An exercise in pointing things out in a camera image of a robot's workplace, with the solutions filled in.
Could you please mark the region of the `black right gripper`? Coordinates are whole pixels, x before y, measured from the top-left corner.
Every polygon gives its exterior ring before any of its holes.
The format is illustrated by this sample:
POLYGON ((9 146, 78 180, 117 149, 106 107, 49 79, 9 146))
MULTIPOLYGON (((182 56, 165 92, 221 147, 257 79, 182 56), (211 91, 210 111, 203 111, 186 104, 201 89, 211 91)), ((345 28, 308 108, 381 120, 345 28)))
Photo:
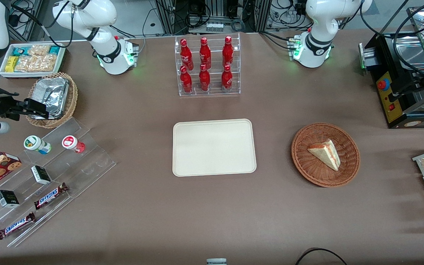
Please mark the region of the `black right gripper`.
POLYGON ((46 105, 31 98, 23 101, 15 100, 12 96, 0 97, 0 117, 3 119, 20 120, 20 114, 25 109, 25 115, 31 119, 48 119, 46 105))

